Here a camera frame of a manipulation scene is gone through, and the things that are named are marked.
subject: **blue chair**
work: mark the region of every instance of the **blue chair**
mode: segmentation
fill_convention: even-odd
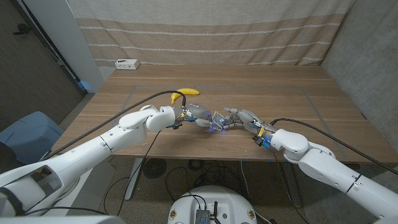
[[[10,147],[19,162],[39,161],[63,134],[47,115],[36,111],[16,121],[0,133],[0,142]]]

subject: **wooden table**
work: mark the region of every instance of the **wooden table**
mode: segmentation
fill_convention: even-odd
[[[224,107],[247,109],[265,122],[293,118],[312,124],[356,149],[384,163],[398,162],[398,155],[320,67],[274,66],[178,66],[141,65],[137,70],[116,70],[54,145],[58,149],[94,128],[122,109],[154,93],[195,88],[198,103],[210,111],[228,113]],[[170,95],[154,98],[144,105],[157,108],[170,104]],[[75,147],[106,132],[118,121],[77,142]],[[344,146],[299,124],[279,121],[284,128],[305,135],[309,141],[329,147],[343,162],[369,162]],[[184,123],[177,130],[165,129],[148,157],[174,159],[219,159],[274,161],[271,151],[257,146],[244,129],[216,131]],[[118,151],[117,155],[143,157],[155,133],[140,144]],[[277,153],[284,159],[282,152]]]

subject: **table leg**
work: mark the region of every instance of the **table leg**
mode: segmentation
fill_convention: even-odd
[[[129,185],[126,190],[126,194],[124,195],[125,200],[130,200],[132,197],[132,193],[134,191],[134,187],[136,186],[137,178],[142,169],[142,166],[140,166],[140,168],[137,170],[137,172],[134,174],[134,176],[133,176],[133,173],[138,168],[139,164],[141,164],[142,160],[143,160],[143,158],[135,158],[135,160],[134,160],[134,163],[132,165],[132,171],[130,174],[130,182],[129,182]]]

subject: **gray wall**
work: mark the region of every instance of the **gray wall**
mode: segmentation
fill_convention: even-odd
[[[89,93],[97,92],[107,77],[95,63],[69,3],[66,0],[25,0],[25,3],[80,78],[81,84]]]
[[[398,3],[357,0],[321,66],[398,152]]]

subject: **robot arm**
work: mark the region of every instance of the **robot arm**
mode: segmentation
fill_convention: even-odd
[[[253,112],[236,108],[226,111],[231,114],[223,121],[224,127],[244,126],[256,134],[253,140],[259,146],[284,149],[284,157],[298,164],[309,177],[342,191],[374,216],[398,217],[398,194],[345,166],[327,147],[310,142],[301,134],[265,124]]]
[[[145,127],[150,132],[157,132],[174,122],[171,107],[160,107],[158,111],[152,105],[145,106],[123,116],[119,124],[106,133],[60,156],[1,174],[0,217],[51,207],[79,176],[112,153],[144,140]]]

